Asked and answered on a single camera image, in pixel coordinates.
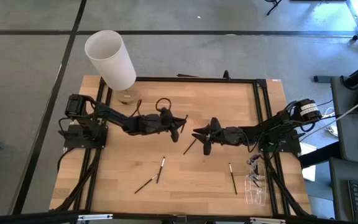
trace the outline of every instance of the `desk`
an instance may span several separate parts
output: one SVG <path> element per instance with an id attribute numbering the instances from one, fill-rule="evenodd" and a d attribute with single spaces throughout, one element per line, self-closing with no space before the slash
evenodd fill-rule
<path id="1" fill-rule="evenodd" d="M 356 104 L 358 89 L 347 89 L 339 77 L 331 79 L 331 88 L 336 114 L 343 114 Z M 337 128 L 341 157 L 358 162 L 358 114 L 343 117 L 337 121 Z"/>
<path id="2" fill-rule="evenodd" d="M 329 169 L 334 193 L 335 219 L 352 222 L 353 214 L 347 181 L 358 180 L 358 163 L 330 158 Z"/>
<path id="3" fill-rule="evenodd" d="M 84 76 L 80 94 L 96 98 L 99 76 Z M 142 114 L 156 113 L 155 102 L 161 97 L 172 101 L 172 113 L 188 122 L 179 141 L 172 143 L 170 134 L 129 136 L 120 127 L 109 124 L 108 141 L 101 154 L 91 211 L 147 214 L 189 215 L 261 215 L 271 216 L 269 200 L 263 208 L 248 205 L 244 199 L 246 160 L 251 156 L 246 147 L 213 145 L 210 156 L 204 156 L 202 145 L 193 141 L 194 128 L 219 118 L 222 126 L 251 126 L 258 123 L 253 87 L 243 83 L 136 82 L 142 96 Z M 267 80 L 273 114 L 285 103 L 280 80 Z M 136 105 L 122 105 L 113 97 L 110 107 L 130 115 Z M 50 208 L 59 206 L 78 181 L 84 150 L 74 149 L 63 158 L 53 191 Z M 311 212 L 306 187 L 298 160 L 280 153 L 285 183 L 295 200 Z M 160 182 L 150 183 L 134 194 L 143 183 L 158 172 L 165 156 Z M 228 163 L 231 162 L 239 195 L 234 194 Z M 81 198 L 85 204 L 87 187 Z M 280 191 L 276 187 L 279 211 Z"/>

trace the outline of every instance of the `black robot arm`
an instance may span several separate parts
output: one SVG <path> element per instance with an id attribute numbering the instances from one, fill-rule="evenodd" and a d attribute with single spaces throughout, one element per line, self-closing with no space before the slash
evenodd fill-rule
<path id="1" fill-rule="evenodd" d="M 204 155 L 211 153 L 211 144 L 219 143 L 231 146 L 250 146 L 263 141 L 266 145 L 290 143 L 303 134 L 297 134 L 297 127 L 312 124 L 321 119 L 314 100 L 293 101 L 284 110 L 256 126 L 238 126 L 222 128 L 217 118 L 212 118 L 206 127 L 194 129 L 192 135 L 204 144 Z"/>
<path id="2" fill-rule="evenodd" d="M 94 111 L 86 112 L 86 104 L 90 103 Z M 67 103 L 65 114 L 67 118 L 77 120 L 79 125 L 71 124 L 67 131 L 60 130 L 65 137 L 65 147 L 104 147 L 108 127 L 98 119 L 118 125 L 129 135 L 149 135 L 161 132 L 171 132 L 173 142 L 179 138 L 178 129 L 184 127 L 186 118 L 176 118 L 166 108 L 157 108 L 160 114 L 126 116 L 104 103 L 96 102 L 92 97 L 72 94 Z"/>

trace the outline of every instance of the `wooden table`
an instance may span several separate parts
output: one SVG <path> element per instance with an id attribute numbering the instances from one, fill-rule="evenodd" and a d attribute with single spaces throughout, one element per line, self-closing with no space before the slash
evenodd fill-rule
<path id="1" fill-rule="evenodd" d="M 80 94 L 96 98 L 99 76 L 84 76 Z M 155 103 L 161 97 L 172 101 L 174 116 L 188 122 L 173 143 L 170 133 L 150 136 L 129 136 L 121 128 L 109 125 L 108 141 L 101 154 L 91 211 L 110 213 L 158 213 L 187 215 L 271 216 L 269 191 L 264 207 L 246 204 L 244 176 L 249 173 L 246 160 L 251 156 L 245 146 L 232 147 L 213 144 L 210 156 L 204 156 L 202 144 L 194 140 L 194 128 L 206 126 L 215 116 L 221 126 L 253 126 L 258 123 L 252 85 L 243 83 L 136 82 L 142 96 L 142 114 L 157 113 Z M 285 96 L 280 80 L 267 80 L 273 114 L 282 110 Z M 264 119 L 267 118 L 263 107 Z M 110 107 L 126 115 L 136 104 L 122 105 L 114 97 Z M 74 149 L 62 160 L 50 208 L 59 206 L 78 181 L 84 149 Z M 280 153 L 285 183 L 295 200 L 310 213 L 306 187 L 298 160 Z M 153 181 L 138 194 L 134 192 L 158 172 L 162 157 L 165 165 L 160 182 Z M 238 195 L 234 194 L 228 168 L 232 164 Z M 282 200 L 275 188 L 279 211 Z M 84 207 L 87 186 L 81 208 Z"/>

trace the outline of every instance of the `concrete floor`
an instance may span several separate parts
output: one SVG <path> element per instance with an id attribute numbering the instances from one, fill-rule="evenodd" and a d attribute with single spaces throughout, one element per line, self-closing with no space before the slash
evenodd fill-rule
<path id="1" fill-rule="evenodd" d="M 80 2 L 0 0 L 0 29 L 71 30 Z M 88 1 L 80 30 L 357 30 L 344 2 L 283 0 L 265 17 L 270 7 L 260 0 Z M 78 92 L 82 76 L 97 74 L 83 51 L 87 38 L 76 36 L 25 203 L 26 213 L 48 209 L 63 145 L 57 120 L 64 115 L 68 96 Z M 282 79 L 287 101 L 329 101 L 329 84 L 313 83 L 312 77 L 349 75 L 358 69 L 358 41 L 351 42 L 349 37 L 124 35 L 123 39 L 138 76 L 221 77 L 227 69 L 235 78 Z M 0 151 L 0 215 L 9 212 L 67 41 L 68 35 L 0 35 L 0 141 L 7 146 Z M 335 140 L 321 131 L 305 142 L 323 147 Z M 307 183 L 310 195 L 322 197 L 316 189 L 326 186 L 326 175 L 319 178 L 326 169 L 318 166 L 316 182 Z M 315 197 L 311 202 L 315 214 L 333 217 L 329 209 L 317 209 L 329 202 Z"/>

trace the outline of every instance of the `white cup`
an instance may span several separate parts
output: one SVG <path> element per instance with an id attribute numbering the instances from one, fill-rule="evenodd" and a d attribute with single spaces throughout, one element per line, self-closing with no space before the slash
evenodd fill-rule
<path id="1" fill-rule="evenodd" d="M 85 53 L 113 90 L 126 90 L 136 80 L 136 72 L 121 36 L 112 30 L 93 34 L 85 43 Z"/>

